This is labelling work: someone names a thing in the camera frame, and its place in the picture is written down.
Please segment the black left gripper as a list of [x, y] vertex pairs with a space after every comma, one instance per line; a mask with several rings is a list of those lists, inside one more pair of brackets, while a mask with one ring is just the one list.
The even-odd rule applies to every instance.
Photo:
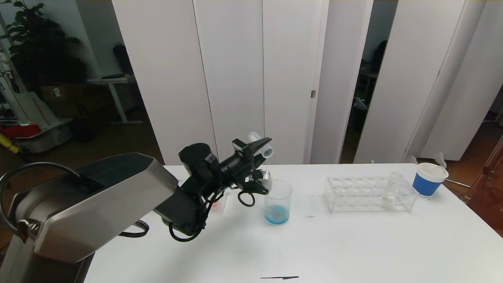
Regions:
[[270, 137], [249, 137], [249, 140], [248, 144], [239, 139], [232, 141], [234, 153], [220, 163], [224, 176], [250, 175], [266, 161], [263, 155], [272, 155]]

